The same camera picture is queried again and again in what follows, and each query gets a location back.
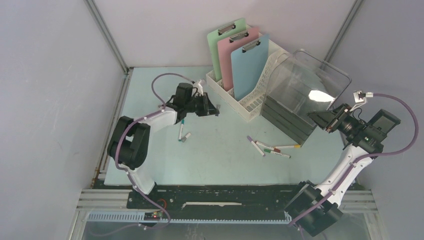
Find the white file organizer rack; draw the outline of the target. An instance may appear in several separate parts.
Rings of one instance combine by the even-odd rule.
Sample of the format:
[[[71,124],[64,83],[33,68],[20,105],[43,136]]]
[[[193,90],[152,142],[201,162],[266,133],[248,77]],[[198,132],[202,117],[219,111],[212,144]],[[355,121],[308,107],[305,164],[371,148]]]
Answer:
[[[229,91],[224,90],[222,81],[216,80],[215,72],[213,70],[205,75],[205,81],[209,88],[212,89],[212,91],[226,104],[228,104],[234,112],[236,112],[246,122],[250,122],[261,113],[269,79],[273,71],[289,56],[290,53],[288,51],[269,40],[268,59],[258,82],[253,91],[239,101],[234,98],[234,91],[232,89]]]

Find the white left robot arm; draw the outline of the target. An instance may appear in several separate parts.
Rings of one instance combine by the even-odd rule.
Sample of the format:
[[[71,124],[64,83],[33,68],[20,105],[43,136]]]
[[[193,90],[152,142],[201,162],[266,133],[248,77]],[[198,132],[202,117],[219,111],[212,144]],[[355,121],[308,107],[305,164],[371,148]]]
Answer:
[[[179,83],[175,94],[159,110],[139,119],[122,116],[116,123],[107,154],[117,169],[125,171],[133,188],[141,191],[138,201],[145,208],[153,208],[158,202],[158,194],[152,191],[156,183],[144,166],[153,133],[181,123],[187,114],[199,117],[220,114],[204,91],[205,85],[203,79]]]

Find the green clipboard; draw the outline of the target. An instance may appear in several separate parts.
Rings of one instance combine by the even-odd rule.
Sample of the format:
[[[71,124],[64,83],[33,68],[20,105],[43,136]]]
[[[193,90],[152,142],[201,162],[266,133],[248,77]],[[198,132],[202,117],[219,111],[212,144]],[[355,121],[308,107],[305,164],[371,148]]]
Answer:
[[[228,22],[207,34],[206,38],[207,38],[207,42],[208,42],[208,46],[210,50],[210,56],[212,60],[216,82],[222,79],[219,52],[218,52],[218,42],[227,37],[243,32],[245,30],[246,30],[246,19],[239,18],[232,22]]]

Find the short white grey marker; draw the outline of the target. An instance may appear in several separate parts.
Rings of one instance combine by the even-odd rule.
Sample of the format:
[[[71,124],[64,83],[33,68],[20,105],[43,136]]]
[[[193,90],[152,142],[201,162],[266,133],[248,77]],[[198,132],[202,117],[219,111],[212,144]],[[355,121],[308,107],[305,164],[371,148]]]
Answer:
[[[192,134],[189,132],[184,137],[181,138],[181,142],[185,142]]]

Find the blue clipboard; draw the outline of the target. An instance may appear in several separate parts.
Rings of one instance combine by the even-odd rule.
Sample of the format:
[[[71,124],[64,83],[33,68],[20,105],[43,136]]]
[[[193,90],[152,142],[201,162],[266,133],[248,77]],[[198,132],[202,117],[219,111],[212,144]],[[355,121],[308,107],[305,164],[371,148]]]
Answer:
[[[231,53],[234,98],[241,101],[251,93],[263,72],[269,56],[269,35],[239,47]]]

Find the pink clipboard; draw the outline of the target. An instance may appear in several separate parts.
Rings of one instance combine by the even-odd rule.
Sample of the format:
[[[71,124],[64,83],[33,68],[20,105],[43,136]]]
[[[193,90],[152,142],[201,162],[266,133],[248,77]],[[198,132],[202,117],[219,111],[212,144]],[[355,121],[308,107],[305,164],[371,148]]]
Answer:
[[[215,73],[215,79],[221,81],[222,88],[227,92],[234,87],[232,73],[233,51],[256,40],[259,37],[259,27],[251,27],[240,33],[230,35],[217,43],[219,71]]]

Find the clear grey drawer box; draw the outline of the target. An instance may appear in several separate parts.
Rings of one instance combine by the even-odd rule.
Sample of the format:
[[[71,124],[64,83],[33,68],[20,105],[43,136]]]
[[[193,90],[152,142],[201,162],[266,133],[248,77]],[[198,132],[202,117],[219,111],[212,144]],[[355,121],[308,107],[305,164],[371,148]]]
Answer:
[[[308,114],[331,109],[351,82],[346,72],[304,49],[284,53],[269,77],[260,114],[302,145],[317,126]]]

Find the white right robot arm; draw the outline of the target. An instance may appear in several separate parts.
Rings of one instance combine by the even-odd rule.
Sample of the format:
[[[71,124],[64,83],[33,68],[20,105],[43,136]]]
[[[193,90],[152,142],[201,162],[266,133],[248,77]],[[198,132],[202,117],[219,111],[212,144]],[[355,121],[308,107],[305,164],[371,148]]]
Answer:
[[[382,141],[401,120],[381,109],[365,122],[352,116],[348,104],[333,110],[313,111],[307,116],[321,129],[328,133],[339,131],[347,140],[336,166],[324,181],[318,185],[309,180],[300,182],[284,208],[293,225],[315,237],[342,217],[340,206],[347,189],[376,155],[382,153]]]

